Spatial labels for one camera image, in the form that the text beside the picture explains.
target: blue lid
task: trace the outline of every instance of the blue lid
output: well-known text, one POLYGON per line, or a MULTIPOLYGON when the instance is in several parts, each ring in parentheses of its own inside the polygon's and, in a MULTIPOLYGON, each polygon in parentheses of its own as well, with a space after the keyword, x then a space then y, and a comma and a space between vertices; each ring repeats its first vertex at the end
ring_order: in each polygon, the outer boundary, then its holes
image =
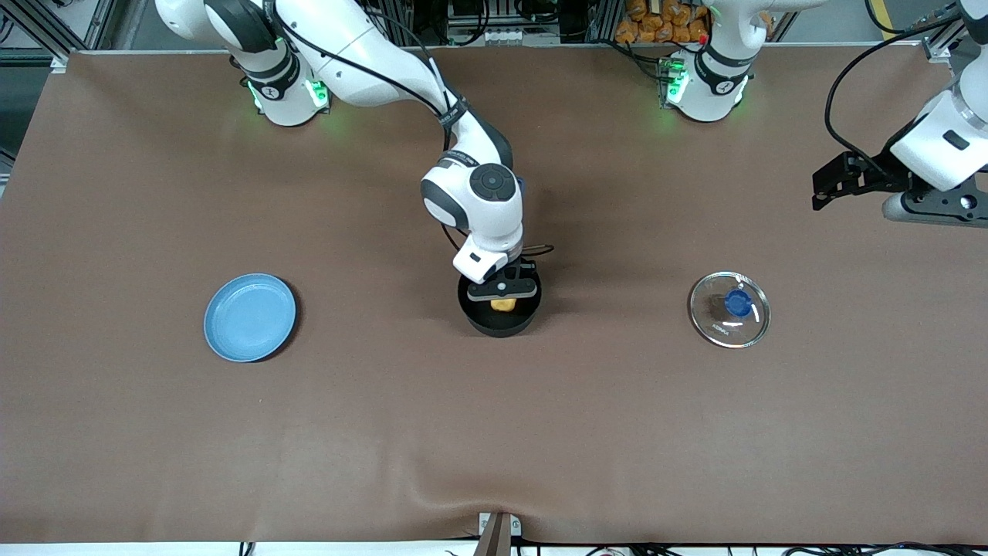
POLYGON ((731 290, 724 296, 724 307, 727 313, 744 319, 751 315, 751 296, 744 290, 731 290))
POLYGON ((247 274, 212 297, 203 330, 217 355, 247 363, 277 351, 294 325, 295 297, 288 285, 270 274, 247 274))

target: brown table cover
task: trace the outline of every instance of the brown table cover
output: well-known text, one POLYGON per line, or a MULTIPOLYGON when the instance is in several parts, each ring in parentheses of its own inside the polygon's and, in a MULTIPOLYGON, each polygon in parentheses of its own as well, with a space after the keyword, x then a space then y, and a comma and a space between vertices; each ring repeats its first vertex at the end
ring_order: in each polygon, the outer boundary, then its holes
MULTIPOLYGON (((857 48, 768 48, 745 101, 659 109, 609 49, 437 52, 515 148, 545 297, 469 327, 418 181, 413 103, 258 117, 223 55, 74 55, 0 203, 0 541, 463 536, 559 542, 988 543, 988 234, 810 211, 841 148, 823 102, 857 48), (701 276, 767 292, 728 350, 701 276), (203 339, 227 280, 297 289, 254 365, 203 339)), ((917 47, 862 65, 835 123, 876 152, 947 81, 917 47)))

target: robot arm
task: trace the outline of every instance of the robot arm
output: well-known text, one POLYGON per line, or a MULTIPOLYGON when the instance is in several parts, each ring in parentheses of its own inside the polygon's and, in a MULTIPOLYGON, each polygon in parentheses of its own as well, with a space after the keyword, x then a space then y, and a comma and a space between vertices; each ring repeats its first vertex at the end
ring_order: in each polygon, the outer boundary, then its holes
POLYGON ((156 6, 182 37, 225 46, 276 124, 300 125, 324 109, 328 99, 316 92, 323 84, 355 106, 399 100, 428 106, 456 138, 421 182, 430 214, 470 232, 453 265, 482 284, 521 255, 522 191, 508 141, 443 82, 435 65, 389 42, 354 0, 156 0, 156 6))
POLYGON ((393 45, 353 0, 279 0, 286 35, 343 102, 379 106, 418 100, 456 138, 421 182, 429 213, 470 231, 453 259, 481 284, 522 251, 522 192, 507 140, 417 56, 393 45))
POLYGON ((715 122, 741 102, 748 70, 765 44, 768 29, 763 11, 798 11, 827 0, 703 0, 710 8, 710 40, 700 51, 680 50, 688 81, 668 104, 700 122, 715 122))
POLYGON ((988 0, 957 7, 978 57, 872 158, 881 171, 845 152, 814 173, 813 210, 885 191, 897 193, 882 208, 889 220, 988 228, 988 196, 974 183, 988 164, 988 0))

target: wire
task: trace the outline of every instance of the wire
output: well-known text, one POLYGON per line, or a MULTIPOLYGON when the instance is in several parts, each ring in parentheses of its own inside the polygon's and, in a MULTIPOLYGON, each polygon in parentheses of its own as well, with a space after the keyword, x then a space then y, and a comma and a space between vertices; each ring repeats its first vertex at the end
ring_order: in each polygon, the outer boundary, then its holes
POLYGON ((15 24, 13 20, 8 18, 6 15, 4 15, 3 23, 0 23, 0 35, 3 35, 3 37, 0 38, 0 43, 5 43, 8 39, 10 39, 10 34, 14 33, 15 27, 17 27, 17 24, 15 24))
POLYGON ((635 556, 682 556, 681 554, 670 550, 673 546, 675 545, 646 542, 642 544, 629 544, 628 548, 633 554, 635 554, 635 556))
POLYGON ((837 94, 837 88, 841 85, 841 82, 844 81, 844 78, 847 77, 848 73, 850 73, 851 70, 854 69, 855 66, 861 63, 862 60, 864 60, 865 58, 878 52, 879 50, 885 48, 886 46, 892 45, 894 43, 898 43, 899 41, 903 41, 905 39, 909 39, 910 37, 922 35, 926 31, 930 31, 932 29, 937 29, 949 25, 957 21, 958 19, 960 19, 960 16, 953 16, 945 20, 933 23, 932 25, 924 26, 918 29, 914 29, 913 31, 910 31, 908 33, 897 35, 895 37, 892 37, 891 39, 887 39, 885 41, 882 41, 881 43, 878 43, 875 46, 872 46, 871 48, 859 54, 855 59, 851 60, 851 63, 849 63, 847 66, 844 67, 843 70, 841 70, 841 73, 837 76, 837 79, 834 80, 834 84, 830 86, 830 92, 827 94, 827 104, 823 111, 823 124, 827 128, 827 133, 830 134, 830 137, 834 138, 836 142, 842 144, 847 150, 853 152, 861 160, 866 162, 868 166, 874 168, 878 173, 881 174, 883 178, 885 178, 885 180, 888 183, 897 183, 898 180, 893 178, 888 172, 885 171, 884 168, 879 166, 878 163, 874 161, 874 159, 872 159, 870 156, 865 154, 863 150, 858 148, 856 145, 854 145, 847 139, 841 137, 841 135, 837 133, 837 130, 834 129, 834 124, 833 122, 831 122, 831 112, 833 111, 833 107, 834 107, 834 95, 837 94))
POLYGON ((559 19, 559 5, 558 4, 556 4, 556 7, 555 7, 555 9, 553 10, 553 12, 551 14, 542 16, 542 15, 539 15, 539 14, 530 14, 530 13, 522 10, 522 0, 515 0, 515 11, 518 12, 518 15, 520 15, 523 18, 531 21, 532 23, 540 23, 540 24, 541 23, 552 23, 552 22, 556 21, 557 19, 559 19))
POLYGON ((398 26, 398 29, 404 31, 406 35, 408 35, 409 37, 412 38, 412 41, 415 42, 415 45, 419 48, 419 50, 422 51, 422 54, 424 54, 427 59, 433 59, 432 53, 429 51, 428 48, 426 48, 425 43, 423 43, 422 40, 419 39, 419 36, 416 35, 415 33, 413 33, 412 30, 408 28, 408 26, 406 26, 405 24, 401 23, 396 18, 393 18, 393 17, 391 17, 391 16, 389 16, 389 15, 383 13, 383 12, 381 12, 381 13, 374 12, 373 13, 373 16, 374 17, 381 18, 382 20, 389 21, 389 22, 393 23, 394 25, 398 26))
POLYGON ((446 235, 446 239, 450 241, 450 245, 453 246, 453 249, 459 251, 459 245, 456 244, 456 242, 453 240, 453 236, 450 235, 450 229, 447 228, 447 226, 443 223, 439 223, 439 225, 443 227, 443 233, 446 235))
POLYGON ((948 546, 935 546, 918 542, 898 542, 886 546, 877 546, 870 550, 862 550, 860 546, 822 546, 817 548, 819 548, 819 550, 813 550, 805 546, 796 546, 786 550, 782 556, 792 556, 793 554, 810 554, 812 556, 874 556, 893 549, 925 550, 928 552, 945 554, 946 556, 965 556, 964 553, 954 550, 948 546))
POLYGON ((477 2, 480 4, 480 11, 477 12, 477 31, 465 43, 453 43, 455 46, 470 46, 475 43, 477 39, 483 37, 484 33, 487 31, 487 24, 491 21, 491 8, 487 5, 487 0, 477 0, 477 2), (483 23, 480 23, 481 15, 484 16, 483 23))
POLYGON ((522 256, 526 257, 539 257, 547 255, 555 250, 555 245, 551 243, 539 243, 536 245, 527 245, 522 248, 522 256))
POLYGON ((304 38, 302 35, 299 35, 298 33, 296 33, 295 30, 293 30, 289 26, 285 25, 285 21, 282 20, 282 16, 278 14, 278 10, 277 9, 272 10, 272 13, 274 14, 275 21, 278 23, 278 25, 281 26, 282 29, 284 29, 286 33, 288 33, 289 35, 291 35, 295 40, 299 41, 303 45, 306 45, 306 46, 312 48, 313 50, 319 52, 320 54, 322 54, 324 56, 330 57, 330 58, 335 59, 335 60, 337 60, 339 62, 345 63, 345 64, 347 64, 347 65, 349 65, 351 67, 354 67, 356 69, 359 69, 360 71, 362 71, 364 73, 367 73, 369 75, 372 75, 372 76, 376 77, 377 79, 380 79, 381 81, 384 81, 385 83, 388 83, 388 84, 390 84, 390 85, 392 85, 394 87, 397 87, 397 88, 405 91, 406 93, 408 93, 408 94, 412 95, 413 97, 415 97, 416 99, 418 99, 422 104, 428 106, 429 109, 433 111, 433 114, 435 114, 437 118, 439 118, 440 116, 443 115, 443 113, 440 112, 439 108, 437 108, 436 105, 434 105, 433 103, 429 102, 429 99, 425 98, 424 96, 420 95, 419 93, 413 91, 412 89, 410 89, 410 88, 406 87, 405 85, 403 85, 403 84, 395 81, 394 79, 391 79, 390 77, 388 77, 386 75, 383 75, 381 73, 378 73, 378 72, 370 69, 369 67, 366 67, 364 65, 360 65, 360 64, 358 64, 358 63, 356 63, 354 61, 350 61, 350 60, 346 59, 345 57, 343 57, 343 56, 341 56, 339 54, 334 54, 334 53, 326 50, 325 48, 314 44, 313 42, 311 42, 308 39, 304 38))
MULTIPOLYGON (((619 43, 616 43, 616 42, 614 42, 614 41, 612 41, 610 39, 594 39, 594 40, 590 41, 590 44, 591 45, 600 44, 600 45, 610 46, 611 48, 617 50, 618 52, 620 52, 620 53, 624 54, 625 56, 627 56, 627 57, 631 58, 632 60, 634 60, 634 63, 635 63, 635 65, 638 66, 638 69, 640 69, 641 72, 644 73, 645 76, 647 76, 649 79, 654 79, 656 81, 659 81, 661 79, 661 77, 659 77, 657 74, 654 74, 654 73, 649 72, 647 69, 645 69, 645 66, 641 65, 641 62, 653 63, 653 64, 654 63, 658 63, 659 62, 659 59, 660 59, 658 57, 651 57, 651 56, 645 56, 645 55, 642 55, 642 54, 637 54, 637 53, 634 52, 634 50, 631 49, 631 44, 625 44, 624 45, 624 46, 626 46, 626 49, 625 49, 619 43)), ((686 48, 686 46, 681 45, 680 43, 676 43, 675 41, 663 41, 661 43, 655 43, 655 44, 656 45, 675 45, 675 46, 678 46, 679 48, 681 48, 681 49, 689 52, 690 54, 701 54, 702 53, 702 50, 690 50, 689 48, 686 48)))
POLYGON ((871 0, 864 0, 864 8, 867 10, 867 16, 871 19, 876 27, 885 31, 886 33, 891 33, 892 35, 902 35, 906 32, 905 29, 889 29, 885 24, 878 21, 878 16, 874 13, 874 6, 871 4, 871 0))

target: yellow object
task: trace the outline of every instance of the yellow object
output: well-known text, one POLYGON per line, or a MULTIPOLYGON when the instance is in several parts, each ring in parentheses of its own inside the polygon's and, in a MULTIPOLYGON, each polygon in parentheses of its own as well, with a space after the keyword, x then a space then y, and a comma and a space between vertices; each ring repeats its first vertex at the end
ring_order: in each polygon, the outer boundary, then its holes
POLYGON ((772 34, 776 31, 774 29, 774 25, 772 21, 772 14, 770 14, 769 12, 761 12, 758 14, 758 17, 762 18, 762 21, 765 22, 766 34, 769 37, 771 37, 772 34))
POLYGON ((696 20, 687 27, 690 30, 690 42, 699 43, 701 37, 706 37, 706 25, 703 20, 696 20))
POLYGON ((666 22, 655 32, 655 42, 671 41, 673 39, 673 24, 666 22))
POLYGON ((674 27, 673 41, 680 44, 688 43, 690 41, 690 30, 685 27, 674 27))
MULTIPOLYGON (((874 8, 874 17, 878 19, 878 23, 884 25, 885 27, 892 27, 892 20, 888 17, 888 9, 885 8, 885 0, 868 0, 871 2, 871 7, 874 8)), ((884 39, 888 40, 895 37, 891 33, 885 31, 881 32, 884 39)))
POLYGON ((510 313, 515 310, 516 303, 518 303, 518 300, 515 298, 492 299, 491 309, 499 313, 510 313))
POLYGON ((627 16, 631 18, 632 21, 641 21, 642 18, 648 14, 648 5, 645 4, 645 0, 627 0, 624 4, 627 16))
POLYGON ((655 33, 656 31, 662 29, 662 24, 664 23, 665 22, 662 21, 662 16, 649 14, 642 18, 641 25, 638 26, 638 30, 640 33, 655 33))
POLYGON ((617 32, 615 33, 615 41, 619 43, 634 43, 638 39, 638 24, 624 20, 620 22, 617 26, 617 32))

